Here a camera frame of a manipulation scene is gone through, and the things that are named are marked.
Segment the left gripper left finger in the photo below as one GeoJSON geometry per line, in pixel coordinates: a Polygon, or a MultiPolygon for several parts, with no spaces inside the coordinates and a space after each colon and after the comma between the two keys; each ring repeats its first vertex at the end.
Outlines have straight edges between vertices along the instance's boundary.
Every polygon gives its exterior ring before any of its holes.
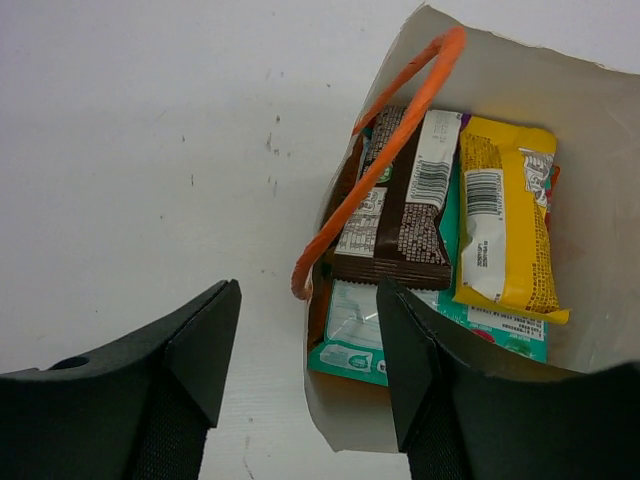
{"type": "Polygon", "coordinates": [[[3,374],[2,477],[197,478],[241,299],[236,281],[221,281],[102,347],[3,374]]]}

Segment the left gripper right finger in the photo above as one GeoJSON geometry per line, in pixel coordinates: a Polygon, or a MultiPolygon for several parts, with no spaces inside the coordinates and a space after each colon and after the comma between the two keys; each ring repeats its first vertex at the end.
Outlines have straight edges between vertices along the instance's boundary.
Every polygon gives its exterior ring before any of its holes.
{"type": "Polygon", "coordinates": [[[415,479],[635,479],[639,365],[539,363],[443,317],[397,282],[377,307],[399,450],[415,479]]]}

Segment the teal snack packet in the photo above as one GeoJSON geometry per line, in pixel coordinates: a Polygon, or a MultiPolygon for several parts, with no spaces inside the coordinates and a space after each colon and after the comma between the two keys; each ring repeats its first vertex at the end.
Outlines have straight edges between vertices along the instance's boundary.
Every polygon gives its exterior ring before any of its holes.
{"type": "MultiPolygon", "coordinates": [[[[384,187],[375,187],[345,223],[347,232],[337,237],[340,248],[370,253],[382,213],[384,187]]],[[[360,382],[388,384],[375,285],[329,278],[323,282],[319,324],[322,337],[311,348],[310,369],[360,382]]],[[[471,307],[454,300],[455,287],[412,291],[436,312],[485,340],[526,358],[547,361],[545,323],[471,307]]]]}

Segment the yellow snack packet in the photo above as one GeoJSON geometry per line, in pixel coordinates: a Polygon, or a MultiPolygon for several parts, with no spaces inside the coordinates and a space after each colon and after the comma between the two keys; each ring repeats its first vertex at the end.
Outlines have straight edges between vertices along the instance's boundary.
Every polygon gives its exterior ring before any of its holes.
{"type": "Polygon", "coordinates": [[[458,303],[563,325],[546,224],[556,137],[478,116],[459,136],[458,303]]]}

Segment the brown chocolate bar wrapper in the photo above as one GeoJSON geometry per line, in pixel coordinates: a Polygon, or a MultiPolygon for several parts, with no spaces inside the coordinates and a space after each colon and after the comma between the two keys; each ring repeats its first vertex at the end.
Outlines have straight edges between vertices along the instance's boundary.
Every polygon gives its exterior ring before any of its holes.
{"type": "Polygon", "coordinates": [[[336,280],[446,290],[457,240],[455,159],[464,116],[430,110],[342,228],[333,251],[336,280]]]}

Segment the colourful candy packet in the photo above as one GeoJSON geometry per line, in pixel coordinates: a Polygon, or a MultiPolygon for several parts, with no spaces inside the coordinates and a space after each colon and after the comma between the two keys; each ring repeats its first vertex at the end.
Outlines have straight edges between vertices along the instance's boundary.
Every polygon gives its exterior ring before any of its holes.
{"type": "Polygon", "coordinates": [[[553,165],[545,183],[545,197],[546,197],[545,225],[546,225],[547,231],[550,231],[551,229],[552,196],[553,196],[554,188],[556,186],[556,182],[558,180],[560,172],[561,172],[561,169],[558,166],[553,165]]]}

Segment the white paper bag orange handles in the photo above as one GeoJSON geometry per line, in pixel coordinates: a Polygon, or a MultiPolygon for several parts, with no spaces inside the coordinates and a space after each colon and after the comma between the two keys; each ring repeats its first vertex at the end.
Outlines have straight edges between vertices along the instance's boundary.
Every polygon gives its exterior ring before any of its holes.
{"type": "MultiPolygon", "coordinates": [[[[391,44],[356,119],[409,60],[464,25],[423,3],[391,44]]],[[[466,48],[436,108],[542,127],[559,140],[551,211],[553,273],[569,322],[550,363],[593,372],[639,359],[639,74],[464,25],[466,48]]],[[[386,387],[305,374],[316,428],[336,452],[396,453],[386,387]]]]}

